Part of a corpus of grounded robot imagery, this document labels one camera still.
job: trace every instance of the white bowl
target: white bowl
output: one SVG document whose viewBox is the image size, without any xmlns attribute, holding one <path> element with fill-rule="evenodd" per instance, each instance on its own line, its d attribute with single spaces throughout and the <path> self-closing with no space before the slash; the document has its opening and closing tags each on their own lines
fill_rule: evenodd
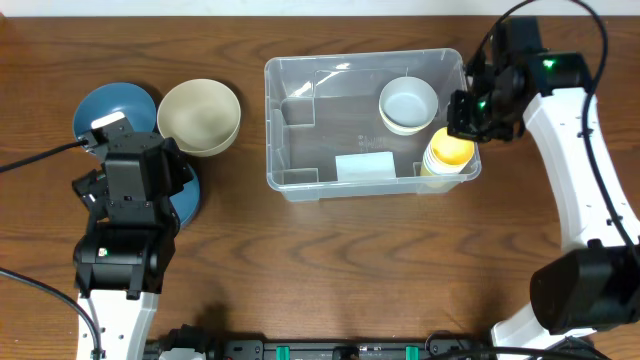
<svg viewBox="0 0 640 360">
<path fill-rule="evenodd" d="M 180 150 L 212 156 L 226 150 L 240 130 L 240 102 L 222 83 L 208 79 L 184 82 L 162 99 L 158 130 L 176 140 Z"/>
<path fill-rule="evenodd" d="M 413 135 L 431 123 L 438 112 L 438 95 L 424 80 L 401 77 L 390 81 L 380 94 L 384 125 L 398 135 Z"/>
</svg>

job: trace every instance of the wire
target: wire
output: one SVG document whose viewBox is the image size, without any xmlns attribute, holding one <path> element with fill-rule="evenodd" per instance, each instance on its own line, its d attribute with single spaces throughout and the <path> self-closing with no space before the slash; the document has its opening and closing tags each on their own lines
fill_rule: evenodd
<svg viewBox="0 0 640 360">
<path fill-rule="evenodd" d="M 95 360 L 99 360 L 101 358 L 102 348 L 100 347 L 100 336 L 98 336 L 99 334 L 98 328 L 96 324 L 91 320 L 87 312 L 84 311 L 84 309 L 82 309 L 77 302 L 75 302 L 72 298 L 68 297 L 66 294 L 62 293 L 60 290 L 54 289 L 51 286 L 45 283 L 42 283 L 38 280 L 32 279 L 24 275 L 20 275 L 18 273 L 7 270 L 5 268 L 0 267 L 0 275 L 6 276 L 9 279 L 21 282 L 25 285 L 32 286 L 38 290 L 42 290 L 47 294 L 55 297 L 56 299 L 62 301 L 63 303 L 67 304 L 69 307 L 71 307 L 75 312 L 78 313 L 78 315 L 80 315 L 82 320 L 84 320 L 84 322 L 87 324 L 87 327 L 89 328 L 89 332 L 91 332 L 91 337 L 93 338 L 93 347 L 94 347 L 94 350 L 92 353 L 93 358 Z"/>
<path fill-rule="evenodd" d="M 476 357 L 482 355 L 522 355 L 529 356 L 535 359 L 544 360 L 593 360 L 593 357 L 585 357 L 581 355 L 568 354 L 559 351 L 527 349 L 527 348 L 513 348 L 513 347 L 493 347 L 484 349 L 451 351 L 443 354 L 431 356 L 424 360 L 458 360 L 466 359 L 469 357 Z"/>
<path fill-rule="evenodd" d="M 491 34 L 493 34 L 494 30 L 500 23 L 502 23 L 507 17 L 509 17 L 516 10 L 534 1 L 536 0 L 523 1 L 517 4 L 516 6 L 512 7 L 511 9 L 509 9 L 506 13 L 504 13 L 495 22 L 491 30 L 484 36 L 484 38 L 482 39 L 482 42 L 480 43 L 480 46 L 478 47 L 478 50 L 474 55 L 474 58 L 482 52 L 482 49 L 484 48 L 485 44 L 491 37 Z M 593 172 L 593 177 L 596 180 L 596 184 L 598 185 L 598 189 L 600 190 L 600 194 L 602 195 L 602 200 L 604 201 L 605 206 L 607 207 L 607 211 L 609 211 L 609 216 L 611 216 L 611 222 L 613 223 L 613 225 L 615 225 L 616 230 L 618 230 L 620 237 L 624 241 L 625 245 L 629 248 L 629 251 L 631 252 L 631 255 L 634 257 L 636 263 L 640 264 L 640 257 L 636 252 L 635 244 L 633 243 L 633 240 L 631 240 L 631 238 L 629 237 L 629 234 L 626 232 L 624 226 L 622 225 L 622 222 L 620 221 L 620 216 L 618 215 L 618 212 L 616 211 L 613 205 L 611 196 L 609 195 L 609 192 L 607 191 L 607 187 L 604 183 L 604 180 L 602 179 L 602 174 L 600 173 L 600 169 L 598 168 L 598 162 L 596 161 L 596 157 L 593 152 L 593 146 L 591 144 L 591 136 L 589 135 L 591 133 L 591 129 L 589 129 L 589 107 L 591 105 L 591 100 L 595 95 L 596 89 L 598 88 L 598 84 L 600 83 L 600 78 L 602 78 L 602 74 L 604 73 L 604 68 L 607 64 L 607 56 L 609 54 L 609 38 L 607 36 L 607 29 L 605 28 L 605 25 L 602 22 L 602 19 L 600 18 L 600 16 L 589 5 L 587 5 L 586 3 L 580 0 L 568 0 L 568 1 L 571 1 L 574 4 L 581 6 L 591 15 L 596 25 L 598 26 L 598 30 L 600 31 L 600 35 L 602 37 L 602 55 L 600 57 L 600 64 L 598 65 L 596 74 L 593 77 L 591 87 L 587 89 L 587 95 L 585 97 L 583 108 L 582 108 L 582 116 L 581 116 L 582 135 L 583 135 L 582 137 L 584 139 L 584 146 L 587 152 L 589 165 L 591 165 L 591 171 Z"/>
<path fill-rule="evenodd" d="M 66 145 L 62 145 L 62 146 L 58 146 L 57 148 L 51 149 L 49 151 L 45 151 L 41 154 L 26 158 L 26 159 L 22 159 L 19 161 L 16 161 L 14 163 L 8 164 L 8 165 L 4 165 L 2 167 L 0 167 L 0 174 L 2 174 L 3 172 L 9 171 L 9 170 L 13 170 L 13 169 L 17 169 L 21 166 L 24 165 L 28 165 L 31 164 L 32 162 L 36 162 L 38 160 L 42 160 L 44 158 L 47 158 L 51 155 L 55 155 L 59 152 L 63 152 L 65 150 L 74 148 L 74 147 L 78 147 L 78 146 L 83 146 L 83 145 L 87 145 L 89 142 L 87 140 L 82 140 L 82 141 L 78 141 L 78 142 L 74 142 L 74 143 L 70 143 L 70 144 L 66 144 Z"/>
</svg>

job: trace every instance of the green connector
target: green connector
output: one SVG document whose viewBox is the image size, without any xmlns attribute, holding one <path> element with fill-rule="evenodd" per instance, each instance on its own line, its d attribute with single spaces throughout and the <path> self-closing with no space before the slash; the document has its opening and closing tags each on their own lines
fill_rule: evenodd
<svg viewBox="0 0 640 360">
<path fill-rule="evenodd" d="M 288 346 L 278 346 L 276 348 L 276 360 L 290 360 Z"/>
<path fill-rule="evenodd" d="M 420 360 L 420 348 L 417 346 L 407 346 L 406 360 Z"/>
</svg>

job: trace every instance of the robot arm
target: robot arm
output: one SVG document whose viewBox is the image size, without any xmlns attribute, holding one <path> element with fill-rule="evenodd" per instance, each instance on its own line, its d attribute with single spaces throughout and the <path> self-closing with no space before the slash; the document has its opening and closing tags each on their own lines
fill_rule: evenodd
<svg viewBox="0 0 640 360">
<path fill-rule="evenodd" d="M 73 182 L 89 210 L 74 252 L 78 303 L 100 329 L 103 357 L 137 360 L 180 228 L 169 197 L 192 175 L 173 139 L 133 132 L 122 113 L 93 125 L 83 138 L 103 171 Z M 77 359 L 86 360 L 94 344 L 79 323 Z"/>
<path fill-rule="evenodd" d="M 591 85 L 584 60 L 579 54 L 543 49 L 535 18 L 498 26 L 492 34 L 492 58 L 494 64 L 485 64 L 484 53 L 479 53 L 468 66 L 473 87 L 453 94 L 449 133 L 486 142 L 531 132 L 558 206 L 565 254 L 534 274 L 531 303 L 492 329 L 493 344 L 546 349 L 567 336 L 636 322 L 640 269 L 612 226 L 583 136 L 590 136 L 606 188 L 636 244 L 640 224 L 607 152 L 595 101 L 589 109 L 591 132 L 582 133 L 584 88 Z"/>
</svg>

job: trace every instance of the green led light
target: green led light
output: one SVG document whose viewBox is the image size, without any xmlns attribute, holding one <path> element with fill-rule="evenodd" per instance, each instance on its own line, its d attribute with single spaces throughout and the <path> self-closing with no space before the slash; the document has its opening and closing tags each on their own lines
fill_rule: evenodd
<svg viewBox="0 0 640 360">
<path fill-rule="evenodd" d="M 553 67 L 553 65 L 555 65 L 555 64 L 556 64 L 556 61 L 555 61 L 555 60 L 549 60 L 549 59 L 542 60 L 542 65 L 543 65 L 544 67 L 546 67 L 546 68 L 547 68 L 547 70 L 551 70 L 551 68 L 552 68 L 552 67 Z"/>
</svg>

